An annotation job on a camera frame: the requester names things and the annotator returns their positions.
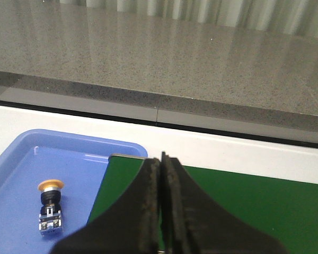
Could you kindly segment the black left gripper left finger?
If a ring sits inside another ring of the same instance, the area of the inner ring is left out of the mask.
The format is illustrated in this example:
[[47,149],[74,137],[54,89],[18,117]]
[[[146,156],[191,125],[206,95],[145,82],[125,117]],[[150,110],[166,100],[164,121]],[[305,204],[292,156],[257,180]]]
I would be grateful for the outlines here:
[[157,253],[160,161],[145,159],[123,194],[51,253]]

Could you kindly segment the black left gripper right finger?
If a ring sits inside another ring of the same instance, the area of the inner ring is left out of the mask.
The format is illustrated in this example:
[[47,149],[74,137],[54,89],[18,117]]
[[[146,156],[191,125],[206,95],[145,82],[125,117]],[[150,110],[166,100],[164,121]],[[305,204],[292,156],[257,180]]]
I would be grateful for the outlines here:
[[161,209],[165,253],[287,253],[276,238],[220,206],[165,152]]

